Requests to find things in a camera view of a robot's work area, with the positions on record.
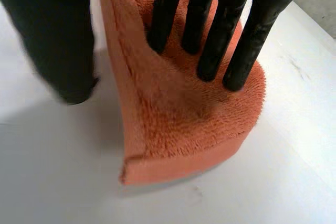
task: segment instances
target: finger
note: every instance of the finger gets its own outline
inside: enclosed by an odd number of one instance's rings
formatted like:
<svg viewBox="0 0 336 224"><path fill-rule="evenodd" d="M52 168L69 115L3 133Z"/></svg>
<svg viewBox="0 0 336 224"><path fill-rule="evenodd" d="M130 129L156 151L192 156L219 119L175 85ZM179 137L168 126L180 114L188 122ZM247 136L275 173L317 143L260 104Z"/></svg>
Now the finger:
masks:
<svg viewBox="0 0 336 224"><path fill-rule="evenodd" d="M212 0L189 0L182 47L191 54L199 51L199 44Z"/></svg>
<svg viewBox="0 0 336 224"><path fill-rule="evenodd" d="M215 79L245 3L246 0L218 0L215 18L197 66L197 76L201 80Z"/></svg>
<svg viewBox="0 0 336 224"><path fill-rule="evenodd" d="M147 35L151 48L161 53L173 27L174 16L179 0L155 0L152 25Z"/></svg>
<svg viewBox="0 0 336 224"><path fill-rule="evenodd" d="M244 86L274 22L290 2L253 0L243 34L223 77L224 87L237 91Z"/></svg>

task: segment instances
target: orange towel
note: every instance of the orange towel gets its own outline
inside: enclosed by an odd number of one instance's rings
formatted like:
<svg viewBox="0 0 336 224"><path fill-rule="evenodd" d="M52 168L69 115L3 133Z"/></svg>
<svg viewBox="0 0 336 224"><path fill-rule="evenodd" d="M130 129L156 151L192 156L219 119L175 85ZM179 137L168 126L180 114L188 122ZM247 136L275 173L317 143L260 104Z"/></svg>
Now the orange towel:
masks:
<svg viewBox="0 0 336 224"><path fill-rule="evenodd" d="M221 80L241 35L241 25L214 82L196 77L199 58L180 46L188 0L180 0L162 55L146 43L153 0L101 0L109 55L124 126L124 184L148 184L204 171L237 152L256 124L265 77L256 63L240 92ZM217 6L213 1L203 44Z"/></svg>

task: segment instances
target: hand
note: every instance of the hand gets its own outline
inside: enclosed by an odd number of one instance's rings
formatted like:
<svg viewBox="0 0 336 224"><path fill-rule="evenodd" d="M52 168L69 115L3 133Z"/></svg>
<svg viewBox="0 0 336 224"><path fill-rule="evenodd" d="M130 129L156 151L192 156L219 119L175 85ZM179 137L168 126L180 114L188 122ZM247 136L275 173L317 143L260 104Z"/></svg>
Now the hand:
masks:
<svg viewBox="0 0 336 224"><path fill-rule="evenodd" d="M249 19L223 78L223 85L240 90L257 59L273 23L292 0L253 0ZM158 53L171 32L179 0L155 0L152 27L147 39ZM200 48L201 36L212 0L190 0L182 47L190 54ZM213 81L235 31L246 0L218 0L218 7L197 66L197 76Z"/></svg>

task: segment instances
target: gray wall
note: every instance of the gray wall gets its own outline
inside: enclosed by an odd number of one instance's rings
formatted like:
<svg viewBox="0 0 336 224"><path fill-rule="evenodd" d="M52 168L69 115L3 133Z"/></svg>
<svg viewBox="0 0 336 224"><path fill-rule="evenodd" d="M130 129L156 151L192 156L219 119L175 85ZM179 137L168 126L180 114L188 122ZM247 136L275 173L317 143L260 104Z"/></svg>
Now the gray wall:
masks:
<svg viewBox="0 0 336 224"><path fill-rule="evenodd" d="M336 38L336 0L295 0L295 3Z"/></svg>

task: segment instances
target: white surface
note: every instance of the white surface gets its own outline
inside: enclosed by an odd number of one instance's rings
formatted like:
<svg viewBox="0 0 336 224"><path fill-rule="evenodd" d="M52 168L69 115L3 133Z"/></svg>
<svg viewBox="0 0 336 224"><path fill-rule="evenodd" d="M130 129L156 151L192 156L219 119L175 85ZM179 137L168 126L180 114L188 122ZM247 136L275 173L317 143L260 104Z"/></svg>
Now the white surface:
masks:
<svg viewBox="0 0 336 224"><path fill-rule="evenodd" d="M202 175L124 188L117 93L92 3L102 82L73 107L34 77L0 10L0 223L336 223L336 45L299 7L261 52L266 101L238 153Z"/></svg>

